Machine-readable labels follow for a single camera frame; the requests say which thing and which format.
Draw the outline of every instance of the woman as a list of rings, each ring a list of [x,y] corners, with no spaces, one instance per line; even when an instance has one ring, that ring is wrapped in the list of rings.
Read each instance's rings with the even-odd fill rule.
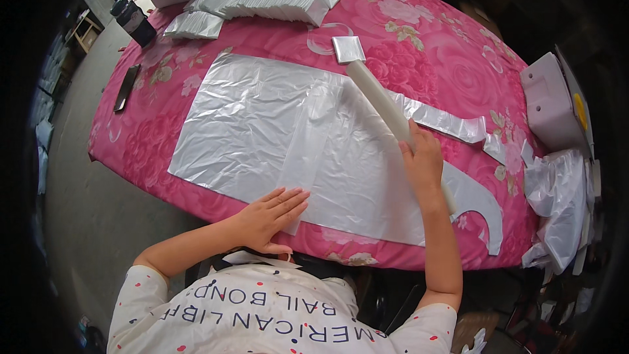
[[[153,245],[127,273],[109,329],[110,353],[449,353],[463,278],[441,192],[439,141],[409,121],[416,151],[400,142],[426,238],[426,292],[387,336],[356,320],[355,294],[342,279],[320,280],[299,265],[260,256],[207,277],[166,302],[169,278],[239,246],[279,255],[271,237],[308,207],[300,188],[279,188],[238,214]]]

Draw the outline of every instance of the pink rose pattern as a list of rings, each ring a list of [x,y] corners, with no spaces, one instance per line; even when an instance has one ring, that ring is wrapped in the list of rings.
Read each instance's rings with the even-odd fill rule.
[[[182,6],[173,5],[150,15],[159,35]],[[299,22],[258,17],[239,18],[225,21],[216,41],[158,37],[145,49],[131,42],[116,65],[94,116],[87,141],[90,158],[142,190],[209,222],[237,213],[245,203],[167,172],[198,81],[221,51],[344,73],[345,68],[334,55],[324,52],[329,48],[326,38],[332,31],[360,36],[367,66],[390,90],[463,118],[485,116],[487,130],[499,132],[503,143],[510,145],[509,150],[515,150],[523,139],[536,144],[526,124],[526,104],[518,75],[526,65],[481,25],[450,5],[439,0],[341,0],[328,12],[324,23],[332,29],[312,29]],[[487,52],[484,46],[495,52],[491,63],[496,68],[499,65],[502,73],[483,57],[483,52]],[[126,69],[137,63],[142,64],[142,71],[127,107],[122,114],[113,114]],[[490,110],[496,114],[495,121]],[[120,135],[110,139],[108,129],[115,129],[116,134],[120,129]],[[487,227],[477,213],[467,212],[460,218],[463,221],[453,225],[464,268],[519,265],[539,223],[522,195],[521,164],[518,168],[517,161],[509,161],[506,178],[499,180],[494,175],[499,163],[484,154],[480,144],[466,145],[437,137],[442,142],[445,160],[488,188],[503,210],[504,239],[498,256],[487,254]],[[538,155],[543,153],[534,149]],[[346,260],[360,252],[371,254],[377,261],[374,265],[379,267],[424,267],[425,250],[419,246],[360,240],[356,235],[340,231],[334,234],[331,230],[304,223],[295,237],[280,232],[274,240],[322,258]]]

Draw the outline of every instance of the gray floor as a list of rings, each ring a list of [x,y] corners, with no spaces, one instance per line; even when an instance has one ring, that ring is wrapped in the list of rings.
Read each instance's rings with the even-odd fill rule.
[[[53,117],[44,235],[52,280],[68,322],[87,315],[103,333],[126,270],[153,243],[204,224],[143,192],[87,156],[101,93],[130,36],[114,21],[75,72]],[[171,291],[183,288],[180,277]]]

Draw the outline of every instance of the smartphone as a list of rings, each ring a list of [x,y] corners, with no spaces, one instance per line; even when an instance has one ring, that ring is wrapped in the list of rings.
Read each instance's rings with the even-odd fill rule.
[[[135,65],[129,67],[129,69],[126,71],[126,75],[124,76],[122,85],[120,85],[120,91],[118,92],[116,103],[114,104],[114,112],[119,112],[124,109],[124,103],[126,103],[126,99],[129,98],[129,93],[131,93],[131,89],[133,88],[133,84],[135,82],[135,77],[138,76],[139,70],[140,65]]]

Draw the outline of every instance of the hand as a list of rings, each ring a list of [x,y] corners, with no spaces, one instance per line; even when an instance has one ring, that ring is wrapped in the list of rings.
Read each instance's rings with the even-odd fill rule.
[[[293,249],[272,243],[271,238],[306,210],[309,196],[310,192],[301,188],[286,191],[280,187],[225,220],[234,247],[246,246],[260,253],[276,255],[293,254]]]
[[[411,182],[418,201],[422,204],[435,195],[442,196],[441,175],[444,170],[444,157],[441,144],[432,133],[422,130],[413,119],[408,120],[411,137],[415,142],[415,153],[405,141],[399,142],[402,151],[406,177]]]

